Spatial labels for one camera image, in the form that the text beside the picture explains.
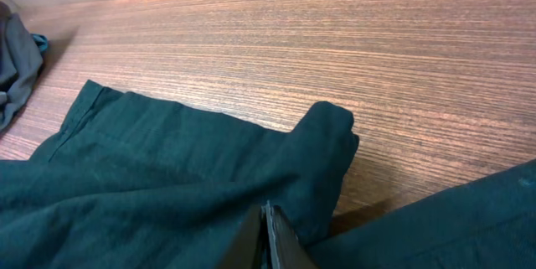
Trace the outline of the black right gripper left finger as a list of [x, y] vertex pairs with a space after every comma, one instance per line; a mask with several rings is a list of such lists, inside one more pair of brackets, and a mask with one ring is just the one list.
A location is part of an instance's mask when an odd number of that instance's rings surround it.
[[265, 250], [265, 212], [251, 206], [218, 269], [260, 269]]

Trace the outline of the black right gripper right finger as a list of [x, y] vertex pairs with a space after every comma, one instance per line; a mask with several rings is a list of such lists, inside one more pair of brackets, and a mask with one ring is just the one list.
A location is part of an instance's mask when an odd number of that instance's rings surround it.
[[282, 208], [266, 204], [264, 209], [271, 269], [318, 269], [301, 245]]

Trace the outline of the black shorts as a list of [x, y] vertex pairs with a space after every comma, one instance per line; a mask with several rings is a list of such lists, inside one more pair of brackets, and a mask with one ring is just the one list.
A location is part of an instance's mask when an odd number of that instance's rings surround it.
[[1, 265], [237, 267], [247, 210], [271, 204], [321, 268], [534, 267], [534, 162], [330, 236], [352, 128], [328, 102], [277, 132], [88, 81], [58, 133], [1, 163]]

